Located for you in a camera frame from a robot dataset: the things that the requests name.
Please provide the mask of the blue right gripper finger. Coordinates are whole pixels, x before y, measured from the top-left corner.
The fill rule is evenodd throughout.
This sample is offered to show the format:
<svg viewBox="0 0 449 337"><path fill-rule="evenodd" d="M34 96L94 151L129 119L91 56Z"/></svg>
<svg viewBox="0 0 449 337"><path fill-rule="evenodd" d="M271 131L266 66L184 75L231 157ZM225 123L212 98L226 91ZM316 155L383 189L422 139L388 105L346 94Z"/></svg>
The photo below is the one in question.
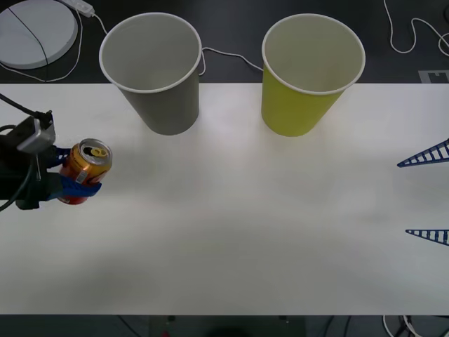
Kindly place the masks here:
<svg viewBox="0 0 449 337"><path fill-rule="evenodd" d="M444 140L422 152L397 163L399 168L448 162L448 140Z"/></svg>
<svg viewBox="0 0 449 337"><path fill-rule="evenodd" d="M406 230L406 233L437 244L448 245L448 230Z"/></svg>

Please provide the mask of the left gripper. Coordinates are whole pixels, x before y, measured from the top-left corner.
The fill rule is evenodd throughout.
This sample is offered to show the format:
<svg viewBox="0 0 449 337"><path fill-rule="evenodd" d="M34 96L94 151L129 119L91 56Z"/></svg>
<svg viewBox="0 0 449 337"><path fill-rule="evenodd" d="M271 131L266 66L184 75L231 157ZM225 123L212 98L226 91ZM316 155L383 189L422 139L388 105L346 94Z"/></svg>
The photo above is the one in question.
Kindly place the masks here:
<svg viewBox="0 0 449 337"><path fill-rule="evenodd" d="M51 145L38 154L27 154L1 143L1 210L17 206L20 210L37 209L41 202L85 202L102 187L101 183L82 185L49 168L63 165L71 148Z"/></svg>

